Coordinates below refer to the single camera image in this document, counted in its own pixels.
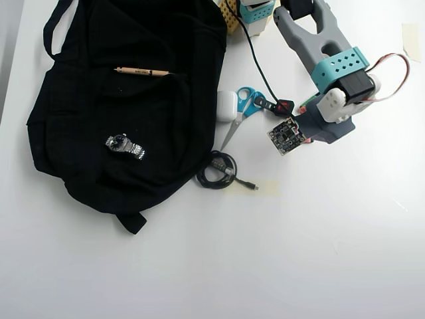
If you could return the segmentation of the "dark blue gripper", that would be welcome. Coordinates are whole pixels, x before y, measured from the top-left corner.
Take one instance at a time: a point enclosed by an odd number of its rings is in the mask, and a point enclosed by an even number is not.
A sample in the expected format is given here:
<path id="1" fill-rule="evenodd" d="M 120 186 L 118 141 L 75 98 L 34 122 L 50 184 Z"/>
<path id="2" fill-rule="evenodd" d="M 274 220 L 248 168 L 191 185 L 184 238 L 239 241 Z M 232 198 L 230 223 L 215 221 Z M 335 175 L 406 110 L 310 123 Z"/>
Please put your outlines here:
<path id="1" fill-rule="evenodd" d="M 355 129 L 351 118 L 339 124 L 326 122 L 316 106 L 317 101 L 313 99 L 301 106 L 296 116 L 299 130 L 306 138 L 332 144 Z"/>

